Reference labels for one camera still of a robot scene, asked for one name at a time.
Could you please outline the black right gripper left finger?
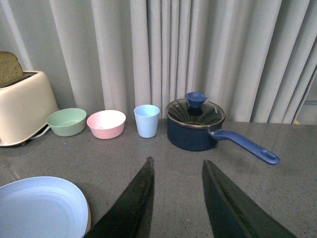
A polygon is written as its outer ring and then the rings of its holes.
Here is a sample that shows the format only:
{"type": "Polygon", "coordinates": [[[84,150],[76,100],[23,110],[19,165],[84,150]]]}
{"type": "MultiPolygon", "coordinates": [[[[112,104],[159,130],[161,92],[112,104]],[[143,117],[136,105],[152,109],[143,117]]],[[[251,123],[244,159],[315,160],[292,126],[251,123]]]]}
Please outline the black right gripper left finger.
{"type": "Polygon", "coordinates": [[[148,238],[151,231],[154,187],[154,159],[148,157],[113,206],[85,237],[148,238]]]}

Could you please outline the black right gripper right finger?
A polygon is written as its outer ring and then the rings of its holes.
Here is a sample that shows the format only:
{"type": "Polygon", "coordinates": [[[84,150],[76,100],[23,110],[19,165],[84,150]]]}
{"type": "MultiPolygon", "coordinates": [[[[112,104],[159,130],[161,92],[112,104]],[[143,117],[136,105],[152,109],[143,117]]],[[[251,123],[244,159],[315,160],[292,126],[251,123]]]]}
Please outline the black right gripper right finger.
{"type": "Polygon", "coordinates": [[[205,204],[215,238],[294,238],[214,163],[202,168],[205,204]]]}

